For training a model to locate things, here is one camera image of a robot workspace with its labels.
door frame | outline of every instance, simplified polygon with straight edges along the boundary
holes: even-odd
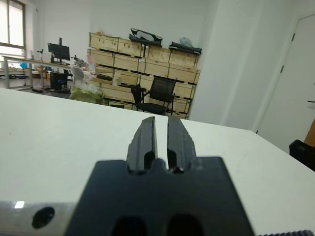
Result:
[[[267,92],[266,92],[266,95],[262,101],[262,105],[260,106],[260,109],[257,113],[257,116],[256,116],[256,119],[253,123],[253,126],[252,126],[252,131],[253,132],[258,132],[259,134],[259,128],[262,124],[262,121],[265,117],[265,114],[267,112],[267,109],[269,107],[269,104],[271,102],[271,99],[274,95],[274,92],[276,90],[276,87],[277,87],[277,84],[279,82],[279,79],[280,79],[280,76],[281,76],[281,68],[282,66],[284,66],[286,60],[287,60],[287,56],[289,54],[289,51],[291,49],[291,45],[292,45],[292,38],[293,38],[293,35],[295,34],[296,32],[296,29],[297,29],[297,26],[298,26],[298,23],[300,20],[303,20],[307,17],[310,17],[310,16],[313,16],[315,15],[315,9],[311,10],[311,11],[308,11],[307,13],[305,14],[302,14],[300,16],[295,16],[293,18],[293,21],[292,21],[292,24],[291,24],[291,30],[290,30],[290,33],[288,35],[288,40],[286,40],[285,44],[284,44],[284,47],[283,47],[283,53],[281,54],[281,59],[279,60],[279,63],[277,65],[277,70],[274,72],[274,75],[272,77],[272,80],[270,81],[269,85],[268,85],[268,89],[267,89]]]

door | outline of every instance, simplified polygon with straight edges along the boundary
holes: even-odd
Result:
[[[258,135],[289,153],[315,118],[315,15],[301,19]]]

window frame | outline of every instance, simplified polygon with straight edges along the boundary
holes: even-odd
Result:
[[[0,46],[10,47],[10,48],[19,48],[24,50],[24,56],[26,55],[26,36],[25,36],[25,4],[18,1],[18,0],[11,0],[14,1],[22,6],[22,13],[23,13],[23,46],[10,44],[10,0],[6,0],[6,6],[7,6],[7,31],[8,31],[8,43],[1,43]]]

window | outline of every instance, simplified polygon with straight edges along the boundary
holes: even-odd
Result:
[[[25,52],[25,5],[16,0],[0,0],[0,62],[3,56],[23,58]],[[18,63],[9,66],[20,68]]]

desk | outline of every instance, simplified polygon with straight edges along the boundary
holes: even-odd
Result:
[[[24,74],[24,70],[23,69],[9,68],[8,73],[9,73],[9,75],[22,75],[22,74]],[[0,69],[0,76],[1,75],[4,75],[3,69]]]
[[[15,57],[3,56],[3,59],[4,59],[5,86],[7,89],[33,88],[33,75],[32,75],[31,69],[29,70],[29,79],[30,79],[30,83],[31,83],[30,85],[10,87],[10,78],[9,78],[10,73],[9,73],[9,68],[8,68],[8,60],[28,63],[29,68],[32,68],[32,64],[40,65],[40,67],[41,67],[40,78],[41,78],[43,86],[44,86],[44,76],[43,76],[43,67],[44,66],[51,66],[51,67],[67,69],[67,70],[71,69],[71,67],[68,65],[55,64],[55,63],[50,63],[50,62],[45,62],[45,61],[40,61],[40,60],[32,60],[32,59],[27,59],[27,58],[15,58]]]
[[[126,159],[153,116],[8,89],[0,108],[0,201],[77,202],[95,162]],[[155,117],[167,163],[167,117]],[[182,122],[197,156],[224,158],[256,235],[315,231],[315,172],[251,131]]]

